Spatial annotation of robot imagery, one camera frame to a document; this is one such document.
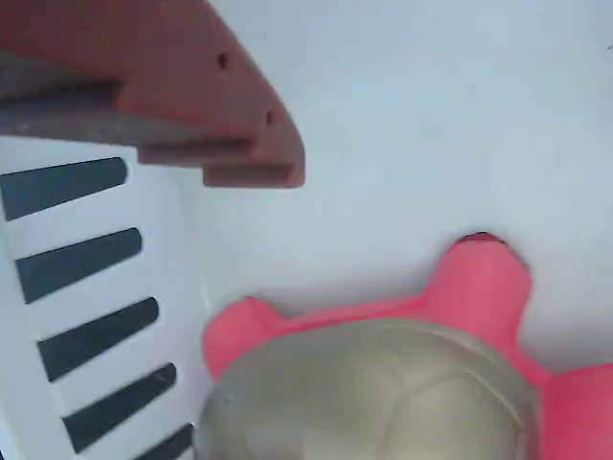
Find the turtle leg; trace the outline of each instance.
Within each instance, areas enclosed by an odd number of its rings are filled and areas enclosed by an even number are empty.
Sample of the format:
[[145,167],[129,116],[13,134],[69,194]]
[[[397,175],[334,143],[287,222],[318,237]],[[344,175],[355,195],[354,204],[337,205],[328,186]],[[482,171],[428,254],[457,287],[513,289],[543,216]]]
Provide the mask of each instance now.
[[237,357],[279,335],[284,319],[255,297],[232,304],[216,316],[202,336],[204,360],[216,380]]
[[449,248],[423,302],[430,320],[508,349],[516,344],[531,287],[529,269],[506,244],[477,235]]
[[542,398],[543,460],[613,458],[613,364],[555,376]]

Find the plastic toy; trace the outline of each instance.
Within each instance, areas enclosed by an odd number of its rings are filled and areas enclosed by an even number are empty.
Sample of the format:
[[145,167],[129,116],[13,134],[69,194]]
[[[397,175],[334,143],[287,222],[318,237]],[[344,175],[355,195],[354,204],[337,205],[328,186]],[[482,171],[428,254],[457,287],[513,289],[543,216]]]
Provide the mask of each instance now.
[[3,0],[0,135],[134,146],[212,187],[305,181],[289,113],[206,0]]
[[528,268],[477,235],[424,293],[284,319],[263,301],[207,328],[216,390],[200,460],[610,460],[613,365],[555,375],[518,345]]

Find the vent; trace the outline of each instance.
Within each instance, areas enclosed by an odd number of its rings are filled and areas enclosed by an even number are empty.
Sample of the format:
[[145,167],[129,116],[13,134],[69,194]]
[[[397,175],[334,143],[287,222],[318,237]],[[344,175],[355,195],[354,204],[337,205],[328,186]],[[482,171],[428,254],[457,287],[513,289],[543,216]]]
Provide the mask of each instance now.
[[176,382],[172,364],[64,418],[76,453],[101,439],[136,412],[167,392]]
[[159,315],[151,297],[38,344],[49,381],[55,381],[105,350],[154,323]]
[[186,425],[136,460],[176,460],[192,446],[193,426]]
[[7,220],[19,219],[58,204],[125,183],[121,158],[74,163],[0,175]]
[[140,232],[122,232],[78,242],[16,261],[27,304],[138,254]]

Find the rubber toy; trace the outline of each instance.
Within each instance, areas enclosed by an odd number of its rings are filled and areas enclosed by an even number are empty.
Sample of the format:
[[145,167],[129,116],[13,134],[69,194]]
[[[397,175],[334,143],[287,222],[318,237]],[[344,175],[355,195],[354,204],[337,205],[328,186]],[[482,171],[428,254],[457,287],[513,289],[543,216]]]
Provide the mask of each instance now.
[[611,460],[613,365],[521,349],[529,269],[475,235],[422,295],[285,319],[244,299],[203,336],[199,460]]

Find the white surface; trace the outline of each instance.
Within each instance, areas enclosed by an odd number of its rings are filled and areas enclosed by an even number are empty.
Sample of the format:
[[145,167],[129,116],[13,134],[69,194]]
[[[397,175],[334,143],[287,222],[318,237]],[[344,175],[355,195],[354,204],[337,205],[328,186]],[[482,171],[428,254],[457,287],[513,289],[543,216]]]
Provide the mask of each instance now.
[[613,361],[613,3],[214,0],[304,135],[293,192],[180,173],[216,306],[423,285],[489,230],[530,264],[533,354]]
[[[200,354],[207,310],[170,172],[140,167],[132,149],[0,138],[0,173],[113,156],[127,163],[124,185],[10,222],[0,219],[5,460],[131,460],[194,422],[210,387]],[[25,305],[13,260],[132,227],[143,238],[138,255]],[[53,384],[47,381],[36,341],[148,297],[160,308],[153,325]],[[177,369],[173,388],[76,456],[61,417],[169,362]]]

